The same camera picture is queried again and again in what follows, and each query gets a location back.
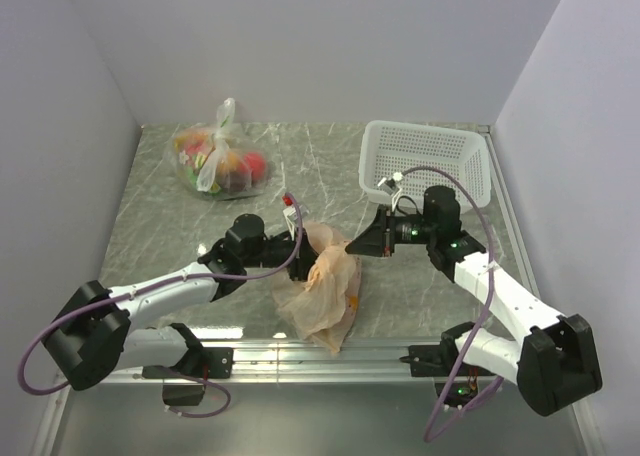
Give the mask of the beige plastic bag orange prints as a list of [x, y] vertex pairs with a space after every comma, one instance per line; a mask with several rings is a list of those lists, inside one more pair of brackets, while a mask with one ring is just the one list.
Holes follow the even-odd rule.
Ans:
[[300, 339], [338, 353], [358, 310], [361, 259], [345, 251], [348, 240], [337, 229], [313, 221], [305, 229], [318, 253], [307, 280], [293, 281], [281, 271], [269, 278], [271, 295]]

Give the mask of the white perforated plastic basket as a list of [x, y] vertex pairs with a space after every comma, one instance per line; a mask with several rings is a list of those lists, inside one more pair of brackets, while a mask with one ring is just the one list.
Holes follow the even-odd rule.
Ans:
[[359, 185], [373, 204], [388, 204], [378, 187], [386, 178], [416, 166], [440, 169], [460, 183], [476, 205], [491, 201], [491, 170], [485, 139], [471, 131], [391, 121], [371, 121], [363, 133]]

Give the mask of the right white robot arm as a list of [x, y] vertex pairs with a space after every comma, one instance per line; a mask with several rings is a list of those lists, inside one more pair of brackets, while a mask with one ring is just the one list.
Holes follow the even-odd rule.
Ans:
[[423, 210], [396, 215], [380, 206], [371, 225], [351, 243], [349, 254], [390, 257], [396, 245], [425, 247], [434, 268], [468, 291], [507, 329], [507, 339], [471, 322], [441, 336], [437, 348], [412, 346], [405, 362], [415, 377], [494, 374], [514, 383], [527, 405], [549, 416], [603, 385], [594, 335], [580, 315], [565, 316], [518, 283], [485, 247], [463, 230], [453, 189], [425, 190]]

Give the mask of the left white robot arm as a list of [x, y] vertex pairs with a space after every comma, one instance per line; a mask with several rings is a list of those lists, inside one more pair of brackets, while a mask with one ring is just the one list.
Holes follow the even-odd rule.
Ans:
[[207, 253], [178, 271], [129, 286], [82, 285], [43, 345], [77, 391], [133, 367], [203, 377], [214, 365], [193, 332], [183, 323], [161, 329], [151, 323], [232, 294], [249, 281], [250, 268], [264, 268], [269, 275], [283, 270], [292, 280], [304, 281], [317, 257], [306, 230], [267, 236], [259, 216], [243, 214]]

